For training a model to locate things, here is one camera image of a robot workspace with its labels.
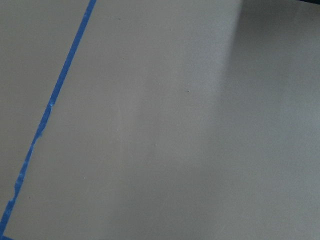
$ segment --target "blue painter's tape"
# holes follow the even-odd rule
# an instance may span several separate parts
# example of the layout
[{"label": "blue painter's tape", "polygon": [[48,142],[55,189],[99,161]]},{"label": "blue painter's tape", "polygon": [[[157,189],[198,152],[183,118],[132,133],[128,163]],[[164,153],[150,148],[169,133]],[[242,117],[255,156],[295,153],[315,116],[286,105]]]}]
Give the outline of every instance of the blue painter's tape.
[{"label": "blue painter's tape", "polygon": [[44,131],[46,125],[47,125],[47,122],[48,122],[48,119],[49,119],[49,116],[50,116],[50,113],[51,113],[51,110],[52,110],[52,107],[53,105],[56,103],[56,100],[57,100],[57,97],[59,95],[59,92],[60,92],[60,89],[64,83],[64,80],[67,76],[67,73],[68,73],[68,70],[69,70],[69,67],[71,65],[71,62],[75,56],[75,53],[77,51],[77,48],[79,46],[79,43],[80,43],[80,40],[81,40],[81,37],[83,36],[84,34],[84,31],[86,29],[86,26],[87,26],[87,23],[89,21],[89,18],[90,18],[90,15],[92,13],[92,10],[94,9],[94,6],[96,4],[96,0],[90,0],[87,8],[86,8],[86,11],[83,15],[83,18],[82,18],[82,21],[80,23],[80,26],[79,26],[79,29],[74,37],[74,40],[73,40],[73,43],[71,45],[71,48],[69,50],[69,53],[65,59],[65,62],[63,64],[63,67],[62,67],[62,70],[60,72],[60,75],[58,77],[58,80],[56,81],[56,84],[54,86],[54,89],[52,91],[52,94],[51,94],[51,97],[49,99],[49,102],[44,110],[44,113],[42,115],[42,118],[41,118],[41,121],[39,123],[39,126],[36,130],[36,133],[34,135],[34,138],[32,140],[32,143],[30,145],[30,148],[28,150],[28,153],[25,157],[25,160],[23,162],[23,165],[22,165],[22,168],[19,172],[19,176],[17,177],[16,179],[16,182],[15,182],[15,185],[14,185],[14,196],[12,199],[10,199],[6,205],[6,208],[4,210],[4,213],[2,215],[2,218],[1,218],[1,221],[0,221],[0,240],[9,240],[10,238],[4,236],[4,232],[5,232],[5,229],[7,227],[7,224],[8,224],[8,221],[9,221],[9,218],[10,218],[10,215],[11,215],[11,212],[15,206],[15,203],[16,203],[16,200],[17,200],[17,197],[19,195],[19,192],[21,190],[21,186],[24,182],[24,179],[25,179],[25,175],[26,175],[26,172],[27,172],[27,168],[28,168],[28,165],[29,165],[29,161],[30,161],[30,157],[32,155],[32,152],[34,150],[34,147],[35,147],[35,144],[37,142],[37,139],[39,137],[41,137],[42,135],[42,132]]},{"label": "blue painter's tape", "polygon": [[1,240],[13,240],[13,239],[7,236],[2,236]]}]

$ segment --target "floor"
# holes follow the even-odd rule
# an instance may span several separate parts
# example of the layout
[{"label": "floor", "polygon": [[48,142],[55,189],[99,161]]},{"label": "floor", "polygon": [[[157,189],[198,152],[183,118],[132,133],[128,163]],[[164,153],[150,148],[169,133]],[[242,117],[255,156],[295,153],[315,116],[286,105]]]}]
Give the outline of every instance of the floor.
[{"label": "floor", "polygon": [[[88,2],[0,3],[0,214]],[[98,0],[0,239],[318,239],[319,23],[293,0]]]}]

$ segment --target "beige surface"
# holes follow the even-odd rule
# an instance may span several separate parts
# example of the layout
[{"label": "beige surface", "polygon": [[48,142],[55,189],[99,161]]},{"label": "beige surface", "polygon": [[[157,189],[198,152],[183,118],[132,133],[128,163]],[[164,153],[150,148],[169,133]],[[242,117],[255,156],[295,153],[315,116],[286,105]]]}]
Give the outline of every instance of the beige surface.
[{"label": "beige surface", "polygon": [[98,1],[5,234],[317,239],[319,22],[291,0]]},{"label": "beige surface", "polygon": [[0,2],[1,216],[87,4]]}]

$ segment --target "tape strip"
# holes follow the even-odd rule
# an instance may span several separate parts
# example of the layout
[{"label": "tape strip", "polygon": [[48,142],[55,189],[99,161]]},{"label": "tape strip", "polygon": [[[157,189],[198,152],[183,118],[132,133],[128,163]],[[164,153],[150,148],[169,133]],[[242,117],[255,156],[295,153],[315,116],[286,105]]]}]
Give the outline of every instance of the tape strip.
[{"label": "tape strip", "polygon": [[1,240],[13,240],[12,238],[9,238],[7,236],[2,236]]},{"label": "tape strip", "polygon": [[32,143],[30,145],[30,148],[28,150],[28,153],[25,157],[25,160],[23,162],[23,165],[22,165],[22,168],[19,172],[19,175],[17,177],[17,180],[15,182],[15,185],[14,185],[14,196],[12,199],[10,199],[6,205],[6,208],[4,210],[4,213],[2,215],[2,218],[1,218],[1,221],[0,221],[0,240],[8,240],[10,238],[7,238],[6,236],[3,236],[4,235],[4,232],[5,232],[5,229],[7,227],[7,224],[8,224],[8,221],[9,221],[9,218],[10,218],[10,215],[11,215],[11,212],[15,206],[15,203],[16,203],[16,200],[17,200],[17,197],[19,195],[19,192],[21,190],[21,186],[24,182],[24,179],[25,179],[25,175],[26,175],[26,172],[27,172],[27,168],[28,168],[28,165],[29,165],[29,161],[30,161],[30,157],[32,155],[32,152],[34,150],[34,147],[35,147],[35,144],[37,142],[37,139],[39,137],[41,137],[42,135],[42,132],[44,131],[46,125],[47,125],[47,122],[48,122],[48,119],[49,119],[49,116],[50,116],[50,113],[51,113],[51,110],[52,110],[52,107],[54,106],[54,104],[56,103],[56,100],[57,100],[57,97],[59,95],[59,92],[60,92],[60,89],[64,83],[64,80],[67,76],[67,73],[68,73],[68,70],[69,70],[69,67],[71,65],[71,62],[75,56],[75,53],[77,51],[77,48],[79,46],[79,43],[80,43],[80,40],[81,40],[81,37],[83,36],[84,34],[84,31],[86,29],[86,26],[87,26],[87,23],[89,21],[89,18],[90,18],[90,15],[92,13],[92,10],[94,8],[96,4],[96,0],[90,0],[86,10],[85,10],[85,13],[83,15],[83,18],[82,18],[82,21],[80,23],[80,26],[78,28],[78,31],[74,37],[74,40],[73,40],[73,43],[71,45],[71,48],[69,50],[69,53],[65,59],[65,62],[63,64],[63,67],[62,67],[62,70],[60,72],[60,75],[58,77],[58,80],[56,81],[56,84],[54,86],[54,89],[52,91],[52,94],[51,94],[51,97],[49,99],[49,102],[45,108],[45,111],[42,115],[42,118],[41,118],[41,121],[39,123],[39,126],[36,130],[36,133],[34,135],[34,138],[32,140]]}]

